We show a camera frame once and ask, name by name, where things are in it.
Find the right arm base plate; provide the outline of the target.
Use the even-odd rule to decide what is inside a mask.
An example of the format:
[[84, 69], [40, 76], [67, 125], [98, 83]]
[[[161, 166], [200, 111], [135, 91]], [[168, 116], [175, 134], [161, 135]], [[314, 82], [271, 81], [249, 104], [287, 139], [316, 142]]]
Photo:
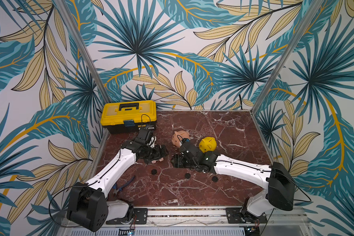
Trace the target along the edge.
[[226, 217], [229, 224], [261, 224], [266, 223], [266, 214], [261, 216], [253, 216], [252, 214], [242, 210], [241, 207], [227, 207], [225, 208]]

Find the pink piggy bank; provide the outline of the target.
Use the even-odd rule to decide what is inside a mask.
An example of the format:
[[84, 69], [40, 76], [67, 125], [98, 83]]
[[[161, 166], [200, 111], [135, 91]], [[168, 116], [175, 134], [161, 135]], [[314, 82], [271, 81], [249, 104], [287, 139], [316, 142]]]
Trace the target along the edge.
[[164, 158], [163, 158], [163, 157], [162, 157], [162, 158], [159, 158], [159, 159], [157, 159], [157, 160], [152, 160], [151, 163], [152, 163], [152, 164], [155, 164], [155, 163], [157, 163], [157, 162], [162, 162], [162, 161], [164, 161]]
[[172, 136], [172, 144], [179, 148], [183, 139], [190, 139], [190, 134], [185, 130], [175, 131]]

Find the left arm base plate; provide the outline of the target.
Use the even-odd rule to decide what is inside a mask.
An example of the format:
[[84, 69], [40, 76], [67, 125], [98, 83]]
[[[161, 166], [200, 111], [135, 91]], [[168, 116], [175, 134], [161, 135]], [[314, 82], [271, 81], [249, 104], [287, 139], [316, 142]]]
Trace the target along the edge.
[[125, 217], [106, 221], [107, 225], [146, 225], [148, 219], [147, 208], [131, 208]]

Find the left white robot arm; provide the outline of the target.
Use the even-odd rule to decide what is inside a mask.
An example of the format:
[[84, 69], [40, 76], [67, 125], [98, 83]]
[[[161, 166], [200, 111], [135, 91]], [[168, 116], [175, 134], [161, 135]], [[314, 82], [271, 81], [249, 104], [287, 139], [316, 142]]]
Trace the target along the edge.
[[130, 203], [123, 200], [107, 202], [110, 191], [125, 171], [137, 160], [153, 162], [168, 155], [165, 145], [155, 144], [153, 136], [149, 141], [136, 138], [121, 145], [118, 153], [98, 174], [86, 183], [76, 183], [70, 192], [66, 218], [92, 232], [115, 219], [132, 220]]

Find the yellow piggy bank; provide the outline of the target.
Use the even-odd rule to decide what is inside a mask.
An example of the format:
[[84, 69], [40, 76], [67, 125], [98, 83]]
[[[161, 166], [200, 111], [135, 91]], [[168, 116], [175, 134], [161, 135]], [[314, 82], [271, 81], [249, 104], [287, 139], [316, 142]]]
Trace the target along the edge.
[[202, 153], [206, 153], [208, 151], [215, 151], [217, 148], [217, 142], [213, 137], [205, 137], [199, 143], [199, 150]]

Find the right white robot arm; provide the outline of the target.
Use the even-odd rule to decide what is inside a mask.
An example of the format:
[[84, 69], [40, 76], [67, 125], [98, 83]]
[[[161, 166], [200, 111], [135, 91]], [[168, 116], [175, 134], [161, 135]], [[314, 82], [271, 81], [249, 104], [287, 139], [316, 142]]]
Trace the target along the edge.
[[241, 222], [255, 222], [268, 210], [291, 211], [294, 208], [295, 181], [284, 165], [254, 164], [230, 158], [218, 151], [201, 151], [191, 142], [184, 142], [179, 153], [171, 159], [175, 168], [192, 169], [235, 177], [262, 188], [261, 192], [245, 200], [236, 214]]

